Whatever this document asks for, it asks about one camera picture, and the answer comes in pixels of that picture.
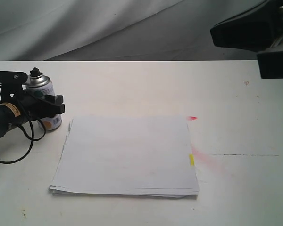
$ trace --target white fabric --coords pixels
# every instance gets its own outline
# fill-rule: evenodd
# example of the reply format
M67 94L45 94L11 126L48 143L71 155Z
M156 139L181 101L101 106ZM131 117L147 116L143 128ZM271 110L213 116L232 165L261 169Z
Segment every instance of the white fabric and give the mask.
M0 0L0 60L45 60L182 0Z

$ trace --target spray can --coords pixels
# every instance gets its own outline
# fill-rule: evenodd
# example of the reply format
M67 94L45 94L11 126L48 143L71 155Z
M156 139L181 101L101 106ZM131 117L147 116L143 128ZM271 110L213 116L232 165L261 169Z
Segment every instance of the spray can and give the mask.
M30 83L26 85L28 90L31 90L33 94L38 98L45 98L45 95L55 95L53 90L53 85L50 77L45 76L38 68L33 68L30 71ZM53 130L58 128L62 123L61 115L57 114L53 118L43 118L41 119L46 130Z

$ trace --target yellow mark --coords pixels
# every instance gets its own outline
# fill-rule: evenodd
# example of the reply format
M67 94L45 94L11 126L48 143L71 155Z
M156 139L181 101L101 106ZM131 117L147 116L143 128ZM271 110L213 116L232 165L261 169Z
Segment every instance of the yellow mark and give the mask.
M194 163L194 156L192 154L189 154L189 158L190 158L190 165L191 166L195 165L195 163Z

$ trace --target orange label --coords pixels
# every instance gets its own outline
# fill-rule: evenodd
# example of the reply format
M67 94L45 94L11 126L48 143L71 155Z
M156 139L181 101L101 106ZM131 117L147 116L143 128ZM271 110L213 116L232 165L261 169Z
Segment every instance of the orange label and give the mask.
M8 107L14 113L15 117L18 117L21 114L19 109L11 103L4 102L4 103L1 103L0 105L4 105Z

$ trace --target cable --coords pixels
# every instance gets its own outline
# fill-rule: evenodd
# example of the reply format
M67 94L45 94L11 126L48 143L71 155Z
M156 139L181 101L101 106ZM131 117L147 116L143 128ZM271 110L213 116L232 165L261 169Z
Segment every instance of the cable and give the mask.
M21 102L18 101L18 103L19 103L19 105L20 105L20 107L21 107L21 109L22 109L22 111L23 111L25 117L26 117L27 120L28 120L30 129L31 129L31 132L32 132L32 136L29 137L29 135L27 134L27 132L25 131L25 129L23 128L23 126L21 126L22 128L19 127L19 126L18 126L18 127L23 131L24 135L25 135L28 139L31 140L31 142L30 142L28 151L27 151L21 158L18 158L18 159L14 160L14 161L2 161L2 160L0 160L0 163L2 163L2 164L13 164L13 163L16 163L16 162L19 162L19 161L23 160L26 156L28 156L28 154L29 154L30 151L32 150L33 142L36 141L36 140L42 139L42 138L45 136L45 134L46 134L46 128L45 128L44 124L41 123L41 125L42 125L42 127L43 127L43 129L44 129L44 134L43 134L43 136L42 136L41 138L39 138L39 139L34 139L34 130L33 130L32 121L30 120L30 118L29 118L29 116L28 116L26 110L24 109L23 105L21 104Z

